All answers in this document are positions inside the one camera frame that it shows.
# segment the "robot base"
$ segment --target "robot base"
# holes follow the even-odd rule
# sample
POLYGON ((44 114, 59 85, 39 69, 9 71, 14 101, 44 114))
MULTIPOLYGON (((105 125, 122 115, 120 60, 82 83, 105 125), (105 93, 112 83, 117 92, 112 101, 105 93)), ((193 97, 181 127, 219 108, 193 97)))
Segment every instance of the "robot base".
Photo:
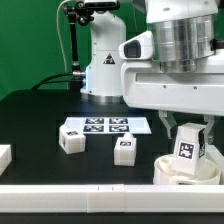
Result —
POLYGON ((97 103, 123 103, 123 96, 100 96, 88 93, 84 89, 81 89, 81 98, 97 103))

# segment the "white plastic casing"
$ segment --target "white plastic casing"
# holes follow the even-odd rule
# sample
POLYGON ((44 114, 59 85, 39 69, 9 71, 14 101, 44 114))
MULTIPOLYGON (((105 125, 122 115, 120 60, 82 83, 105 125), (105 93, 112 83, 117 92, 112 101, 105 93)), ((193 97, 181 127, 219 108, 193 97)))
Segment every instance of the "white plastic casing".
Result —
POLYGON ((12 161, 11 146, 0 145, 0 175, 7 168, 9 163, 12 161))
POLYGON ((117 139, 114 148, 114 165, 134 166, 136 158, 136 138, 128 133, 117 139))
POLYGON ((89 185, 87 212, 124 212, 124 185, 89 185))
POLYGON ((189 175, 172 169, 173 155, 159 157, 155 161, 153 183, 155 185, 219 185, 221 169, 206 159, 198 175, 189 175))
POLYGON ((218 13, 215 0, 148 0, 147 23, 180 20, 218 13))
POLYGON ((86 68, 86 86, 81 93, 122 96, 120 70, 124 62, 118 47, 126 41, 125 23, 110 12, 94 13, 90 23, 92 60, 86 68))
POLYGON ((204 128, 205 125, 193 123, 178 127, 172 163, 173 170, 196 175, 203 169, 205 148, 200 148, 199 132, 204 128))
POLYGON ((59 144, 67 154, 85 151, 86 137, 77 129, 66 125, 60 127, 59 144))
POLYGON ((146 31, 140 34, 137 37, 134 37, 125 43, 119 46, 119 54, 122 59, 125 60, 147 60, 151 59, 154 54, 154 43, 153 43, 153 35, 151 31, 146 31), (141 46, 141 56, 140 58, 127 58, 124 53, 124 48, 126 44, 131 43, 132 41, 138 41, 141 46))

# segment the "black cable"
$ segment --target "black cable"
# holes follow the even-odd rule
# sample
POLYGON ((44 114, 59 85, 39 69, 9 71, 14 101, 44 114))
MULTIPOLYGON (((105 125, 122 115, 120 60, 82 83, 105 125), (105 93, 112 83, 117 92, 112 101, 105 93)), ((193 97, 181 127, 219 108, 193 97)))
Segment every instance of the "black cable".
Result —
POLYGON ((74 79, 71 79, 71 80, 62 80, 62 81, 50 81, 50 82, 42 82, 42 83, 40 83, 40 84, 38 84, 38 85, 36 85, 36 86, 34 86, 34 87, 36 87, 35 89, 33 89, 32 88, 32 90, 37 90, 40 86, 42 86, 42 85, 45 85, 45 84, 54 84, 54 83, 69 83, 69 82, 79 82, 79 81, 77 81, 77 80, 74 80, 74 79))
POLYGON ((38 84, 33 86, 31 89, 32 90, 37 90, 42 85, 42 83, 46 83, 49 80, 60 78, 60 77, 65 77, 65 76, 72 76, 72 73, 68 72, 68 73, 63 73, 63 74, 57 74, 57 75, 50 76, 50 77, 45 78, 42 81, 40 81, 38 84))

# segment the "white block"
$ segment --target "white block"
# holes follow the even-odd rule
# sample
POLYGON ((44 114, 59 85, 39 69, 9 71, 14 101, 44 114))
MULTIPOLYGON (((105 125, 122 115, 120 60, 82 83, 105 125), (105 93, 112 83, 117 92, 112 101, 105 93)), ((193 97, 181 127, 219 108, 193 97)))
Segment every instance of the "white block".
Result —
POLYGON ((0 175, 12 161, 11 146, 0 145, 0 175))
POLYGON ((60 127, 59 144, 67 154, 85 151, 86 137, 75 128, 60 127))
POLYGON ((124 212, 124 185, 89 185, 87 212, 124 212))
POLYGON ((86 185, 2 185, 0 212, 86 212, 86 185))
POLYGON ((221 185, 127 185, 125 212, 224 212, 221 185))
POLYGON ((114 148, 114 165, 134 166, 136 158, 136 138, 125 134, 117 139, 114 148))
POLYGON ((172 169, 190 175, 200 173, 205 164, 205 145, 199 144, 199 132, 205 125, 187 123, 178 127, 172 169))

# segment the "robot logo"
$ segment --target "robot logo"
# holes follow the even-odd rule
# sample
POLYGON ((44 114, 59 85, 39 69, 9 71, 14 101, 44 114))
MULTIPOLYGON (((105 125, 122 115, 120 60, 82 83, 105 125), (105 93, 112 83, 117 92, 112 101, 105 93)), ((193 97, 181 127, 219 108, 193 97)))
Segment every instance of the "robot logo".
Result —
POLYGON ((107 58, 104 61, 104 64, 108 64, 108 65, 114 65, 115 64, 111 53, 108 54, 107 58))

